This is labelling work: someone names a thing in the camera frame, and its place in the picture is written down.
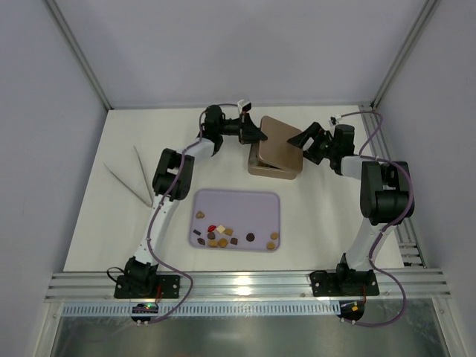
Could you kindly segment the gold tin lid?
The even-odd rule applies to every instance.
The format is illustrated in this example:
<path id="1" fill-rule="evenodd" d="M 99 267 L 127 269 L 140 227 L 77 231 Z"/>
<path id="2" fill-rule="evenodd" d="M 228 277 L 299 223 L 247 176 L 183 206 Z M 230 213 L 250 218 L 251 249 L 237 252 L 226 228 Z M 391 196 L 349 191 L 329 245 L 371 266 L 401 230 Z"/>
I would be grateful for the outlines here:
<path id="1" fill-rule="evenodd" d="M 257 146 L 257 158 L 264 164 L 291 173 L 301 173 L 303 169 L 302 149 L 291 145 L 288 140 L 302 131 L 294 126 L 264 116 L 260 130 L 267 136 Z"/>

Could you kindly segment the metal tongs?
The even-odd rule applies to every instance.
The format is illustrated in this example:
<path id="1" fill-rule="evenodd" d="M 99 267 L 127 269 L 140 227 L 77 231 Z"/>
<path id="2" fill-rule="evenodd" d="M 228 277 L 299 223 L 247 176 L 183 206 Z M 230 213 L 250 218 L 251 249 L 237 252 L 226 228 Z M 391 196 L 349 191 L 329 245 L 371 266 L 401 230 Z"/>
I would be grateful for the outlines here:
<path id="1" fill-rule="evenodd" d="M 129 159 L 122 167 L 116 165 L 111 168 L 103 162 L 105 170 L 128 193 L 132 194 L 147 208 L 153 206 L 153 193 L 150 188 L 147 169 L 138 148 L 132 146 L 133 158 Z"/>

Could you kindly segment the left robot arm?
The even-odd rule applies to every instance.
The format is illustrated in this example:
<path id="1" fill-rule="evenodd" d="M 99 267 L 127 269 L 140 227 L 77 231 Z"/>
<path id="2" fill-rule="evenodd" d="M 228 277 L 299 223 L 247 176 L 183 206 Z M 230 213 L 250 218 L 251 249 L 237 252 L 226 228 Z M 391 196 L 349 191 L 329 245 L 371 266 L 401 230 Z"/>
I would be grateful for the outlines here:
<path id="1" fill-rule="evenodd" d="M 268 137 L 253 123 L 251 103 L 241 100 L 230 104 L 238 117 L 227 119 L 222 104 L 207 107 L 199 116 L 199 133 L 180 150 L 164 149 L 152 178 L 152 213 L 144 237 L 116 279 L 116 298 L 150 298 L 158 292 L 159 266 L 181 276 L 183 272 L 159 260 L 154 249 L 163 241 L 179 203 L 190 192 L 196 162 L 211 158 L 220 150 L 223 137 L 236 136 L 242 145 L 265 141 Z"/>

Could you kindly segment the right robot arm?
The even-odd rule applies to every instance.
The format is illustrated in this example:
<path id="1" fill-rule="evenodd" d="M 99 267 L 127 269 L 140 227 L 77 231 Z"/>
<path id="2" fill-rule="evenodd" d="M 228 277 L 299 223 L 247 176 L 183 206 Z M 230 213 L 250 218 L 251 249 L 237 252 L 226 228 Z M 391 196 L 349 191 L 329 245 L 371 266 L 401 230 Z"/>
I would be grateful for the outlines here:
<path id="1" fill-rule="evenodd" d="M 310 274 L 316 297 L 377 296 L 376 259 L 388 234 L 414 212 L 414 195 L 408 164 L 356 155 L 355 129 L 337 124 L 332 132 L 314 122 L 289 144 L 303 150 L 314 164 L 324 159 L 339 176 L 360 183 L 359 205 L 363 216 L 352 246 L 343 253 L 334 271 Z"/>

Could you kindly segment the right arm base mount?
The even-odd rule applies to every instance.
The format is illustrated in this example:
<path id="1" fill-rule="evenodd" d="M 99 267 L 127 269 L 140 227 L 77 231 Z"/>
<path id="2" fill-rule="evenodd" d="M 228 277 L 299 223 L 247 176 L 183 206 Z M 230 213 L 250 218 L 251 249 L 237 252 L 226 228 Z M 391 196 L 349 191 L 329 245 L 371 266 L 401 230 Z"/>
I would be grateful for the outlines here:
<path id="1" fill-rule="evenodd" d="M 373 270 L 347 272 L 314 271 L 309 275 L 314 297 L 378 296 Z"/>

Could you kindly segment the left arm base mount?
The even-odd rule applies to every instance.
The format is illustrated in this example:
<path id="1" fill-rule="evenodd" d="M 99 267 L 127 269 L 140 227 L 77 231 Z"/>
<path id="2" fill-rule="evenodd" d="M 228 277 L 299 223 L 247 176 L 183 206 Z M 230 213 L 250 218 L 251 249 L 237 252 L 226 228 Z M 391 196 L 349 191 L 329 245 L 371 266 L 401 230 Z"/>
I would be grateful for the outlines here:
<path id="1" fill-rule="evenodd" d="M 179 288 L 179 275 L 154 274 L 145 281 L 139 281 L 130 276 L 121 275 L 117 278 L 114 298 L 176 299 L 179 297 Z"/>

